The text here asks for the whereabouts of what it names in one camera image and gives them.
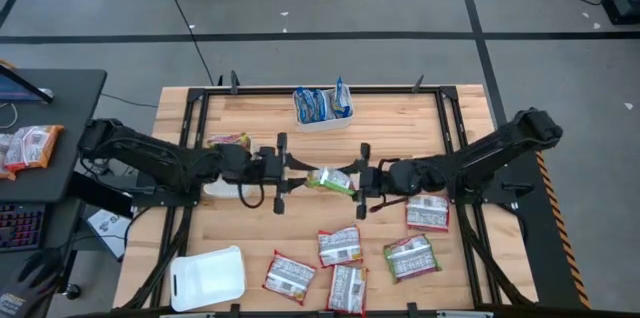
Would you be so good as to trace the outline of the red ramen noodle pack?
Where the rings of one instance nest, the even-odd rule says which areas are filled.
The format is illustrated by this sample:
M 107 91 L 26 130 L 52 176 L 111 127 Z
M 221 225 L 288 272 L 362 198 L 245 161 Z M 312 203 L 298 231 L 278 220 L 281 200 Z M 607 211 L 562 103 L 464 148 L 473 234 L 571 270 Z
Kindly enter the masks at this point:
M 439 196 L 417 195 L 406 204 L 406 224 L 410 229 L 447 232 L 449 218 L 449 202 Z
M 323 267 L 363 260 L 360 230 L 356 225 L 335 232 L 319 231 L 318 256 Z
M 364 317 L 367 274 L 368 270 L 364 267 L 335 265 L 326 308 Z
M 316 272 L 315 266 L 293 260 L 275 250 L 262 287 L 303 305 Z

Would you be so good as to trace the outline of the white printed paper sheet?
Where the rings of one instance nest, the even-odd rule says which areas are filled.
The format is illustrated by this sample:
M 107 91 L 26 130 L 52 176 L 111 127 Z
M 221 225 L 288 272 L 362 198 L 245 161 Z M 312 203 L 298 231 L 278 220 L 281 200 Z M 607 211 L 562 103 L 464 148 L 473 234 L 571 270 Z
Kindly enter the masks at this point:
M 131 219 L 100 209 L 89 216 L 86 222 L 98 241 L 117 261 L 121 261 L 125 254 L 125 233 Z

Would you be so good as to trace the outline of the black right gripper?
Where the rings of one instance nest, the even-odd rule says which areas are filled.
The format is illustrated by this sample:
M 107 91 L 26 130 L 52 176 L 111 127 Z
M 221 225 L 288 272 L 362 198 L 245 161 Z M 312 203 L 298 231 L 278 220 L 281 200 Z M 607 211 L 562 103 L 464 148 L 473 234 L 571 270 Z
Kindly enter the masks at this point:
M 388 201 L 386 196 L 389 191 L 389 173 L 385 172 L 383 167 L 387 163 L 395 163 L 396 159 L 381 159 L 376 167 L 370 166 L 371 147 L 368 143 L 361 144 L 360 154 L 360 159 L 356 159 L 351 164 L 339 168 L 339 171 L 344 174 L 360 173 L 359 188 L 353 190 L 351 199 L 354 203 L 357 203 L 356 218 L 364 220 L 368 212 L 375 213 L 392 205 L 392 202 Z M 368 208 L 368 198 L 381 198 L 382 202 Z

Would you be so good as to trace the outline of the black equipment box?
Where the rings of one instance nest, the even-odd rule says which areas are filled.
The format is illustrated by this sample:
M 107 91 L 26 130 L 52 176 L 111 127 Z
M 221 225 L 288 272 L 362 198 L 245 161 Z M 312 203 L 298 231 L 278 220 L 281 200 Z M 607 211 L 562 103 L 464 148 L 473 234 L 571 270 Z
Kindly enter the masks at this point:
M 640 24 L 640 0 L 603 0 L 602 6 L 613 25 Z

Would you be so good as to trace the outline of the black aluminium table frame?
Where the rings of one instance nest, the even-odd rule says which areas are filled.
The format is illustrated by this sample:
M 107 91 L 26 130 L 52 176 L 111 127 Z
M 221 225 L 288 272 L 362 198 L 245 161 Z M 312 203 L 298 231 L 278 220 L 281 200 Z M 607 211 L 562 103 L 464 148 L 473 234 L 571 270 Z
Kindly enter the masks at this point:
M 457 128 L 469 141 L 493 128 L 480 85 L 460 85 L 450 101 L 431 88 L 419 93 L 399 87 L 377 87 L 353 97 L 355 115 L 343 129 L 304 133 L 295 120 L 292 93 L 284 87 L 244 88 L 230 95 L 213 94 L 208 103 L 190 101 L 185 87 L 162 92 L 153 134 L 156 138 L 195 145 L 215 134 L 247 133 L 255 146 L 272 146 L 279 133 L 288 136 L 294 157 L 314 166 L 342 166 L 354 161 L 362 143 L 373 160 L 440 154 L 458 147 Z M 187 251 L 191 255 L 236 246 L 246 269 L 242 312 L 318 311 L 325 308 L 332 272 L 319 268 L 302 303 L 267 291 L 264 280 L 275 253 L 317 265 L 319 231 L 336 231 L 357 223 L 350 198 L 306 187 L 285 197 L 285 211 L 273 211 L 272 188 L 251 190 L 245 202 L 205 196 L 193 209 Z M 473 304 L 469 276 L 457 224 L 429 234 L 440 270 L 394 283 L 383 248 L 408 236 L 401 204 L 380 208 L 370 200 L 367 217 L 358 222 L 367 269 L 366 312 L 401 310 L 415 303 L 421 310 L 469 308 Z

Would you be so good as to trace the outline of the orange ramen noodle pack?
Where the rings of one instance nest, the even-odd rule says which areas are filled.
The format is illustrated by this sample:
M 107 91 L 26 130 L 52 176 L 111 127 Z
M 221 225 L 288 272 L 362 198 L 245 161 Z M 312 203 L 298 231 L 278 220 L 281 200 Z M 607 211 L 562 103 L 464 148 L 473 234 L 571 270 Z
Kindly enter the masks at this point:
M 40 125 L 20 128 L 13 134 L 3 162 L 11 173 L 25 169 L 47 168 L 62 125 Z
M 0 179 L 14 181 L 16 175 L 7 168 L 10 158 L 14 155 L 16 145 L 12 134 L 0 134 Z

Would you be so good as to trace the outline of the black backlit keyboard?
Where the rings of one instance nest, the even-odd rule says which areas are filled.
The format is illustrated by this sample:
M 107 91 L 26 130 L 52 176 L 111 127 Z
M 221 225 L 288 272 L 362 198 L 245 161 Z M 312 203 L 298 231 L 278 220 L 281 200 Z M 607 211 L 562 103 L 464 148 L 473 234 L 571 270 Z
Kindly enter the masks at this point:
M 0 253 L 41 246 L 46 206 L 0 204 Z

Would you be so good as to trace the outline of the black side desk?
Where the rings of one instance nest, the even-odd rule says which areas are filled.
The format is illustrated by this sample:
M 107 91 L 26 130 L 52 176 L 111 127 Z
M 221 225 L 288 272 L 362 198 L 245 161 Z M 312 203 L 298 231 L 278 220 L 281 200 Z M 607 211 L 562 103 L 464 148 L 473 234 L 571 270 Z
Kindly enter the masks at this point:
M 77 146 L 92 118 L 107 73 L 104 70 L 19 69 L 17 74 L 37 87 L 50 88 L 53 102 L 19 103 L 18 128 L 62 125 L 50 165 L 29 169 L 16 180 L 0 179 L 0 206 L 44 205 L 39 246 L 34 250 L 0 250 L 0 289 L 31 255 L 45 248 L 60 252 L 63 271 L 69 273 L 78 249 L 74 246 L 84 206 L 90 204 L 130 216 L 131 199 L 75 171 Z

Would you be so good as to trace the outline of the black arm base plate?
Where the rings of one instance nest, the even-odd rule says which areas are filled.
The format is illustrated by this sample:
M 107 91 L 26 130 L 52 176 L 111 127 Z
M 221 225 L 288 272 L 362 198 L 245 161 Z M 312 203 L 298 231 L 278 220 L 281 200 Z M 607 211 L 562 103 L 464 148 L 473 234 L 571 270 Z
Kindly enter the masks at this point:
M 136 186 L 131 190 L 132 204 L 137 207 L 193 207 L 199 204 L 201 187 L 179 194 L 160 187 L 153 178 L 138 172 Z
M 471 167 L 457 173 L 447 184 L 449 200 L 465 205 L 514 203 L 533 189 L 532 183 L 514 180 L 507 166 L 493 171 Z

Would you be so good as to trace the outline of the white plastic bin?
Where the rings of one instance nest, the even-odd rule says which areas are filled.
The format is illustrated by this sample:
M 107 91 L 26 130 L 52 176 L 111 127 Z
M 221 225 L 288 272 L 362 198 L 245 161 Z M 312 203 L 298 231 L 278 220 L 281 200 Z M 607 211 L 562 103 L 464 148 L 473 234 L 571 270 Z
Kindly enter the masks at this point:
M 237 246 L 177 257 L 170 264 L 170 303 L 178 312 L 238 299 L 246 286 L 245 265 Z
M 336 87 L 336 85 L 334 87 L 330 88 L 330 89 L 319 89 L 319 88 L 307 88 L 307 89 L 309 89 L 311 92 L 313 90 L 315 90 L 315 89 L 319 89 L 319 90 L 323 90 L 323 91 L 327 92 L 329 94 L 329 96 L 330 96 L 331 103 L 332 103 L 332 101 L 333 101 L 333 93 L 334 93 L 335 87 Z M 295 105 L 295 102 L 294 102 L 294 92 L 293 92 L 292 93 L 292 99 L 293 99 L 294 110 L 295 110 L 295 120 L 296 120 L 296 123 L 298 124 L 299 130 L 301 132 L 304 132 L 304 133 L 315 133 L 315 132 L 342 129 L 342 128 L 346 128 L 347 126 L 349 126 L 350 123 L 351 123 L 352 118 L 354 117 L 355 107 L 353 105 L 353 101 L 352 101 L 352 98 L 351 98 L 351 93 L 350 93 L 350 90 L 349 90 L 348 86 L 347 86 L 347 91 L 349 92 L 349 95 L 350 95 L 350 104 L 351 104 L 351 114 L 350 114 L 349 117 L 347 117 L 347 118 L 337 118 L 335 116 L 335 118 L 332 119 L 332 120 L 317 121 L 316 120 L 316 115 L 314 113 L 315 121 L 313 123 L 308 123 L 308 124 L 302 124 L 302 123 L 299 122 L 298 115 L 297 115 L 297 108 L 296 108 L 296 105 Z
M 218 178 L 213 183 L 208 183 L 203 186 L 203 192 L 215 198 L 222 199 L 238 199 L 239 193 L 236 185 L 226 183 L 222 178 Z

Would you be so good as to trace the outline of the computer monitor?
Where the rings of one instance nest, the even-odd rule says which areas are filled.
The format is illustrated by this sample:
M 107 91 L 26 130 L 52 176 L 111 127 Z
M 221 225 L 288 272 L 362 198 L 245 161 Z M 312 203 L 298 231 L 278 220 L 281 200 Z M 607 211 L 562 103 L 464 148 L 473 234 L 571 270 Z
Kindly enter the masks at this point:
M 14 71 L 14 67 L 0 60 L 0 103 L 44 103 L 54 100 L 48 88 L 38 88 Z

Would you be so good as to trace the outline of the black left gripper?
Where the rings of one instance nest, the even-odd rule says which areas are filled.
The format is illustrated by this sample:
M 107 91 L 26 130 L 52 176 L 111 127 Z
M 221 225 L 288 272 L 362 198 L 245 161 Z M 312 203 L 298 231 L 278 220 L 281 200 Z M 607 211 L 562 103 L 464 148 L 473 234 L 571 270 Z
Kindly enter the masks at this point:
M 291 170 L 314 171 L 317 167 L 296 159 L 291 153 L 286 154 L 287 134 L 277 135 L 276 147 L 261 147 L 256 154 L 240 145 L 221 144 L 222 154 L 220 175 L 222 179 L 235 185 L 240 202 L 249 209 L 259 208 L 265 201 L 264 186 L 275 186 L 273 212 L 282 215 L 285 212 L 283 195 L 306 184 L 306 178 L 284 178 L 285 166 Z M 244 197 L 243 186 L 258 186 L 260 200 L 250 204 Z

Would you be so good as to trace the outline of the green ramen noodle pack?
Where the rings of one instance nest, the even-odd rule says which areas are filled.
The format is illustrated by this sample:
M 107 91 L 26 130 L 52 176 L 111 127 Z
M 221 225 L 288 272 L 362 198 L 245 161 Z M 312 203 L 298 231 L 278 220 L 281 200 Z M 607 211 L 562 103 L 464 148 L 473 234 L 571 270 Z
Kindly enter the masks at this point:
M 383 248 L 383 254 L 394 284 L 442 270 L 433 246 L 424 234 L 387 244 Z
M 330 190 L 344 195 L 353 195 L 356 190 L 349 175 L 332 168 L 321 168 L 307 174 L 304 185 L 318 190 Z

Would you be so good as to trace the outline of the yellow ramen noodle pack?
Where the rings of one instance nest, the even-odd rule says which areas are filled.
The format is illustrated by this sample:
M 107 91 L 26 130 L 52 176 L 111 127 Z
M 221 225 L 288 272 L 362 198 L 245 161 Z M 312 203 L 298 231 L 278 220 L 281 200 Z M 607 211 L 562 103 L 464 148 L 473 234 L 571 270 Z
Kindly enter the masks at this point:
M 206 140 L 206 146 L 213 148 L 219 144 L 234 144 L 250 150 L 252 146 L 251 137 L 245 132 L 239 134 L 216 134 Z

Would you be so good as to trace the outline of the blue ramen noodle pack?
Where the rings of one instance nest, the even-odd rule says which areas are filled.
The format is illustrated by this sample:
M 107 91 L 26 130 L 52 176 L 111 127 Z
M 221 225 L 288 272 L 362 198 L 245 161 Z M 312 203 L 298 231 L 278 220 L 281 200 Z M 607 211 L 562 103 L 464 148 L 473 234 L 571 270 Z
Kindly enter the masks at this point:
M 347 118 L 351 114 L 350 95 L 347 86 L 339 77 L 333 93 L 332 109 L 337 118 Z
M 327 121 L 335 118 L 330 96 L 327 92 L 319 89 L 312 91 L 315 100 L 315 115 L 317 121 Z
M 307 88 L 298 87 L 294 92 L 294 102 L 299 122 L 302 124 L 313 123 L 316 104 L 313 93 Z

